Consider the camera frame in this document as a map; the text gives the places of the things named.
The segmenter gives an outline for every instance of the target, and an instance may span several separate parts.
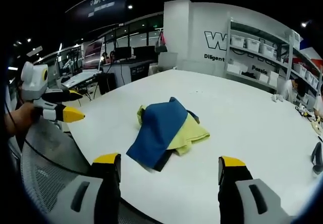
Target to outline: yellow cloth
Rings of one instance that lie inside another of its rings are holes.
[[[141,115],[142,111],[145,109],[146,107],[142,105],[137,112],[139,124],[142,124]],[[193,143],[202,141],[209,136],[210,133],[201,127],[194,117],[188,113],[183,126],[173,138],[167,150],[176,149],[178,154],[181,156],[191,149]]]

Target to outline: shelf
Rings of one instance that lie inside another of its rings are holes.
[[[283,63],[281,63],[281,62],[279,62],[279,61],[277,61],[277,60],[275,60],[273,58],[267,57],[267,56],[265,56],[265,55],[263,55],[263,54],[261,54],[259,52],[256,52],[256,51],[253,51],[253,50],[249,50],[249,49],[244,48],[244,47],[233,46],[233,45],[230,45],[230,48],[233,48],[233,49],[236,49],[236,50],[240,50],[240,51],[245,51],[245,52],[250,53],[250,54],[253,54],[253,55],[257,56],[257,57],[261,57],[263,59],[266,59],[268,61],[271,61],[272,63],[277,64],[277,65],[279,65],[282,68],[285,68],[285,69],[288,68]]]
[[[299,78],[303,79],[303,80],[304,80],[304,81],[309,85],[309,87],[310,87],[311,89],[313,89],[315,92],[317,92],[317,89],[315,89],[311,84],[309,84],[309,83],[307,82],[307,80],[305,79],[305,77],[300,76],[300,74],[299,74],[299,73],[297,73],[297,72],[296,72],[295,70],[293,70],[293,69],[292,69],[291,73],[292,73],[292,74],[295,74],[297,77],[299,77]]]
[[[231,30],[237,30],[237,31],[245,32],[245,33],[252,34],[255,36],[259,36],[259,37],[266,39],[270,42],[289,45],[289,42],[287,40],[285,40],[279,36],[272,35],[264,30],[255,28],[253,26],[250,26],[250,25],[247,25],[244,23],[240,23],[238,21],[231,20]]]
[[[249,81],[255,82],[255,83],[257,83],[257,84],[261,84],[261,85],[263,85],[263,86],[265,86],[265,87],[267,87],[267,88],[270,88],[270,89],[277,90],[277,88],[276,88],[276,87],[271,86],[270,84],[267,84],[267,83],[261,82],[261,81],[259,81],[259,80],[257,80],[257,79],[253,79],[253,78],[250,78],[250,77],[245,76],[245,75],[242,75],[242,74],[236,74],[236,73],[232,73],[232,72],[229,72],[229,71],[227,71],[227,74],[232,75],[232,76],[235,76],[235,77],[238,77],[238,78],[246,79],[246,80],[249,80]]]
[[[312,67],[319,71],[319,68],[315,65],[315,63],[313,63],[313,61],[308,56],[304,55],[300,50],[293,47],[293,54],[302,59],[304,63],[310,64]]]

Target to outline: ceiling light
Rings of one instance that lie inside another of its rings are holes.
[[[18,68],[15,68],[15,67],[8,67],[9,70],[18,70]]]

